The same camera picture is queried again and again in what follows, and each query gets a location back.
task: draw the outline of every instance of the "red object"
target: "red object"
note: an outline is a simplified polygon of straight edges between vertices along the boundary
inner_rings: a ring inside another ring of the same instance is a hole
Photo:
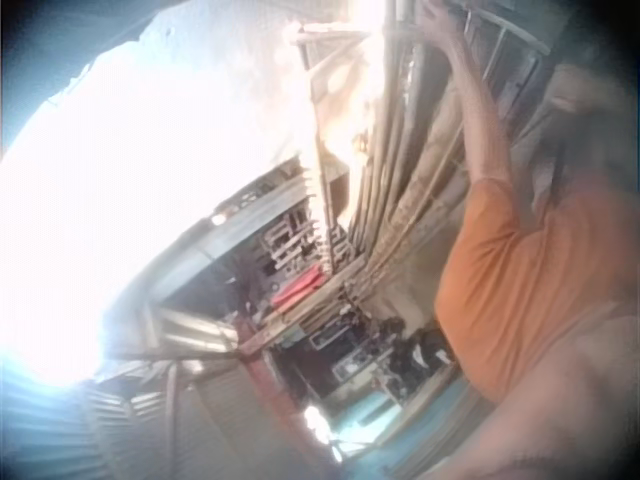
[[[285,303],[293,305],[321,286],[326,280],[320,265],[314,265],[302,273],[290,285],[271,299],[273,308],[282,307]]]

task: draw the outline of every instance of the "wooden plank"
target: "wooden plank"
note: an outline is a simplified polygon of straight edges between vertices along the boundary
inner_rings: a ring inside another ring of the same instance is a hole
[[[344,282],[351,279],[366,264],[364,257],[358,257],[344,270],[333,276],[327,283],[300,301],[296,306],[285,305],[285,310],[278,310],[265,318],[267,326],[240,345],[242,355],[253,355],[271,344],[280,335],[297,323],[300,323],[320,303],[329,300]]]

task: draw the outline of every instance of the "corrugated wall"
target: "corrugated wall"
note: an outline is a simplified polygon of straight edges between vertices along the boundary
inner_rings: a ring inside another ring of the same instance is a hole
[[[163,394],[125,402],[38,386],[5,369],[3,461],[24,479],[168,479]],[[242,367],[181,390],[176,478],[297,480],[322,475],[260,402]]]
[[[78,390],[39,386],[3,367],[2,461],[25,480],[117,479]]]

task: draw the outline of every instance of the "man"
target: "man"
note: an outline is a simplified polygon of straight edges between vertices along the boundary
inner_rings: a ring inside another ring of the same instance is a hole
[[[637,425],[639,330],[625,307],[636,287],[634,203],[594,173],[601,149],[591,145],[580,153],[593,168],[573,162],[559,201],[522,230],[496,106],[441,1],[422,6],[459,91],[471,180],[436,315],[469,381],[500,404],[431,475],[603,474]]]

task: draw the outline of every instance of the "bright sky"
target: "bright sky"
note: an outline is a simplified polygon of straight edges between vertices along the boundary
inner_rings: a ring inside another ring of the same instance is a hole
[[[102,55],[0,164],[0,347],[46,383],[90,375],[118,293],[282,141],[251,135],[264,128],[224,70],[143,53]]]

